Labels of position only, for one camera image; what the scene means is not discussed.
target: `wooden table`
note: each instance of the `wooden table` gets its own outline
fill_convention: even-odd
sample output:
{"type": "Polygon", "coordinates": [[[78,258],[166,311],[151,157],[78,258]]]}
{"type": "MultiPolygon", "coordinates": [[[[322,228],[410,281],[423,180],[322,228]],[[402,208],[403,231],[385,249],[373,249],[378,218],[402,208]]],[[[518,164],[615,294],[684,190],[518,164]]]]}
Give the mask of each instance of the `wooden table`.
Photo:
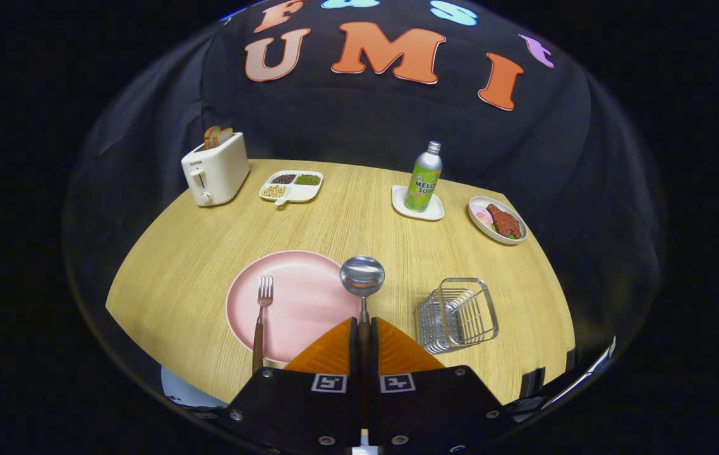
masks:
{"type": "MultiPolygon", "coordinates": [[[[228,204],[200,208],[186,190],[160,214],[126,256],[106,308],[157,362],[230,403],[250,377],[251,359],[227,327],[224,298],[236,274],[282,250],[314,251],[336,262],[365,254],[387,274],[369,299],[371,316],[411,337],[415,307],[442,279],[479,277],[489,285],[498,336],[437,359],[448,367],[471,366],[501,403],[519,397],[525,373],[545,367],[545,382],[562,374],[574,347],[573,324],[541,247],[533,235],[513,246],[492,241],[467,213],[473,196],[511,207],[507,199],[440,181],[435,194],[444,218],[411,219],[392,208],[390,195],[392,185],[408,181],[406,173],[374,167],[254,159],[228,204]],[[259,198],[268,176],[284,169],[323,173],[320,193],[281,208],[259,198]]],[[[530,228],[531,220],[525,222],[530,228]]]]}

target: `fork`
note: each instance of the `fork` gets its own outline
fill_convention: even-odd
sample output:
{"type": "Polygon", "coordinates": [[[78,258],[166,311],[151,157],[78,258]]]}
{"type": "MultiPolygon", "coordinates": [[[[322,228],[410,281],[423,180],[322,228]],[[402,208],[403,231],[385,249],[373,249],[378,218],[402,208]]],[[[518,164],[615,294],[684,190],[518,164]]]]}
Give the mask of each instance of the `fork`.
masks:
{"type": "Polygon", "coordinates": [[[260,276],[258,283],[258,319],[253,335],[253,373],[264,366],[264,307],[272,303],[272,276],[260,276]]]}

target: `metal spoon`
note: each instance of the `metal spoon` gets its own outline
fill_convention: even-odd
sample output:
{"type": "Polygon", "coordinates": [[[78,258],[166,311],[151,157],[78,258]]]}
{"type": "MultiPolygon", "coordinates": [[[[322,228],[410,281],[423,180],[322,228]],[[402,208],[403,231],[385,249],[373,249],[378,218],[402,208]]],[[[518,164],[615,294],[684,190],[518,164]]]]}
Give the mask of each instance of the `metal spoon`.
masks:
{"type": "Polygon", "coordinates": [[[368,323],[368,308],[365,299],[382,287],[385,282],[385,269],[373,257],[354,256],[340,267],[340,282],[346,291],[362,299],[362,309],[357,324],[357,354],[359,354],[360,420],[368,424],[367,390],[371,381],[371,325],[368,323]]]}
{"type": "Polygon", "coordinates": [[[376,259],[369,256],[354,256],[340,267],[340,282],[346,291],[362,298],[359,322],[368,323],[368,309],[365,299],[382,288],[385,282],[385,269],[376,259]]]}

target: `metal wire basket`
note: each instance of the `metal wire basket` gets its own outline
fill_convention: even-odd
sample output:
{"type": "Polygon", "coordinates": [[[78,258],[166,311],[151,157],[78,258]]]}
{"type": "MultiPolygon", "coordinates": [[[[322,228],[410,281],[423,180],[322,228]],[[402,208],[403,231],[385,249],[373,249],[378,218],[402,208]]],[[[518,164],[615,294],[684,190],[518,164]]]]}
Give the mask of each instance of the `metal wire basket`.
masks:
{"type": "Polygon", "coordinates": [[[475,277],[448,277],[415,310],[417,340],[431,354],[457,351],[498,334],[489,288],[475,277]]]}

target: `white divided tray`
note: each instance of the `white divided tray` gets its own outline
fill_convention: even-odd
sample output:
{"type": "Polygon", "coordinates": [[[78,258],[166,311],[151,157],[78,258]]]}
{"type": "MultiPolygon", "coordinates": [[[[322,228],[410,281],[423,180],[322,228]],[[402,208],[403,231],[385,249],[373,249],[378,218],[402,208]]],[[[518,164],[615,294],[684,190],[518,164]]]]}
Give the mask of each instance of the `white divided tray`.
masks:
{"type": "Polygon", "coordinates": [[[306,202],[315,196],[317,196],[317,192],[320,191],[320,187],[323,185],[323,174],[317,173],[315,171],[279,171],[275,174],[272,174],[270,178],[267,179],[266,182],[264,182],[264,185],[262,185],[261,190],[258,191],[258,195],[261,196],[264,199],[267,199],[268,201],[275,201],[276,205],[284,205],[286,202],[306,202]],[[297,185],[295,183],[295,179],[293,180],[293,183],[270,183],[274,179],[278,178],[278,176],[284,176],[287,174],[295,174],[295,179],[299,178],[302,174],[308,174],[312,176],[318,176],[320,178],[320,183],[317,185],[297,185]],[[270,196],[264,195],[264,190],[267,188],[278,185],[282,188],[286,188],[287,192],[284,193],[283,196],[280,198],[271,198],[270,196]]]}

